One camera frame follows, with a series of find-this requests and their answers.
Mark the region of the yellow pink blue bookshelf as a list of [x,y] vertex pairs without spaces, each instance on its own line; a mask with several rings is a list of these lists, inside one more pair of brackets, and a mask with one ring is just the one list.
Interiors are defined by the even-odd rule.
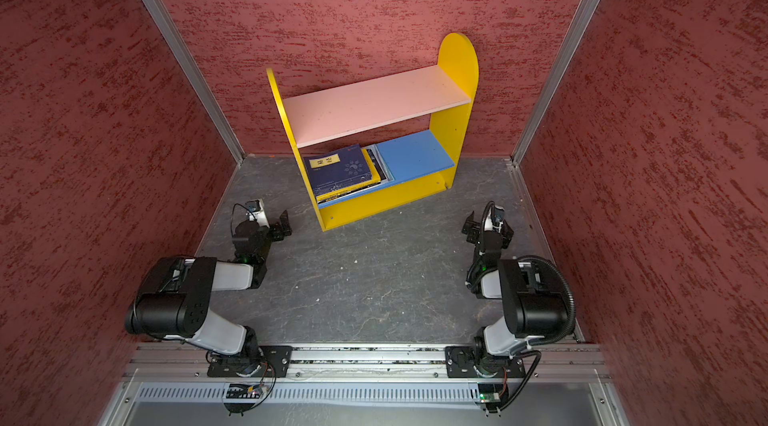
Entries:
[[450,33],[436,64],[376,79],[285,98],[266,71],[301,177],[309,182],[302,150],[385,126],[426,117],[423,131],[378,144],[394,174],[390,186],[321,207],[309,195],[322,230],[329,231],[449,190],[455,180],[479,84],[470,39]]

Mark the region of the yellow book with cartoon figure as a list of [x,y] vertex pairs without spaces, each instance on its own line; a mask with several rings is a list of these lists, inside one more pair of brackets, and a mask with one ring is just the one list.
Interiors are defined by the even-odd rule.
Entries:
[[312,193],[319,204],[387,183],[390,175],[375,146],[342,148],[305,159]]

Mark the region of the dark blue book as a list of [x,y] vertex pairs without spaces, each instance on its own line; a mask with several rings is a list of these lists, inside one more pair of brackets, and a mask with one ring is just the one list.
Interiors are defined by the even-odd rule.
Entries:
[[359,145],[304,157],[309,183],[316,197],[328,195],[373,179],[366,155]]

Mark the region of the white book with galaxy picture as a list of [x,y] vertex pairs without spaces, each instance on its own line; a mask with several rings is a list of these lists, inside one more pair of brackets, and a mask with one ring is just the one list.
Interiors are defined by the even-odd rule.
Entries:
[[341,202],[344,199],[362,196],[363,194],[373,192],[374,190],[383,189],[385,186],[390,186],[394,181],[394,174],[386,165],[386,162],[384,161],[378,147],[375,144],[372,144],[364,146],[363,150],[371,159],[371,162],[379,175],[379,181],[375,184],[366,185],[354,191],[333,194],[328,199],[319,200],[318,204],[321,207]]

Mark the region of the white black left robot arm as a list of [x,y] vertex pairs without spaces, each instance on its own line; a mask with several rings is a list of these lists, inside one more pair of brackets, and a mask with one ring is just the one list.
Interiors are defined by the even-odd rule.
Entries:
[[292,234],[289,214],[268,221],[259,200],[236,204],[246,219],[230,227],[235,258],[169,256],[159,259],[142,280],[129,307],[124,327],[131,335],[158,341],[179,341],[206,352],[210,377],[285,375],[272,357],[288,346],[259,344],[253,328],[233,323],[210,307],[211,296],[221,291],[260,288],[267,272],[271,245]]

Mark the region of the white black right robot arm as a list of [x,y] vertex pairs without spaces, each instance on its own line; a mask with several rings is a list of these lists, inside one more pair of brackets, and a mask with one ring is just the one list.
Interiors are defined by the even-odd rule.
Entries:
[[502,316],[480,328],[471,345],[445,348],[448,376],[521,375],[525,353],[574,331],[574,295],[551,261],[537,255],[502,256],[513,231],[494,205],[480,221],[469,215],[461,232],[474,246],[465,285],[479,299],[499,300]]

